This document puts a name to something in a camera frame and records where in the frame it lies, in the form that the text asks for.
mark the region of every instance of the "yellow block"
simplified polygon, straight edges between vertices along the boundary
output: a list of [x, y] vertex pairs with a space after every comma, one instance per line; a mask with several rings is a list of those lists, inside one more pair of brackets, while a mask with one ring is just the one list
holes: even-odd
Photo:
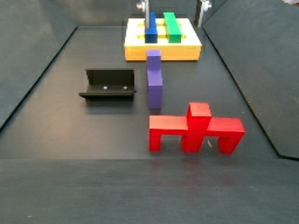
[[146, 60], [147, 50], [162, 51], [162, 60], [199, 60], [202, 42], [198, 38], [188, 18], [176, 18], [182, 29], [182, 43], [168, 43], [164, 19], [158, 18], [158, 43], [146, 44], [146, 27], [143, 18], [130, 18], [125, 29], [125, 60]]

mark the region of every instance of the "red block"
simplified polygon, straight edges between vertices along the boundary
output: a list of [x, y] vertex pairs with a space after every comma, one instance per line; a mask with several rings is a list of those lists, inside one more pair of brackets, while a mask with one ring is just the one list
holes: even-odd
[[246, 134], [238, 118], [211, 117], [208, 103], [191, 102], [187, 116], [150, 116], [150, 151], [160, 151], [162, 135], [182, 136], [182, 151], [200, 151], [203, 138], [219, 137], [219, 151], [231, 154]]
[[207, 136], [219, 137], [220, 153], [231, 154], [234, 152], [244, 134], [246, 129], [238, 118], [211, 118]]

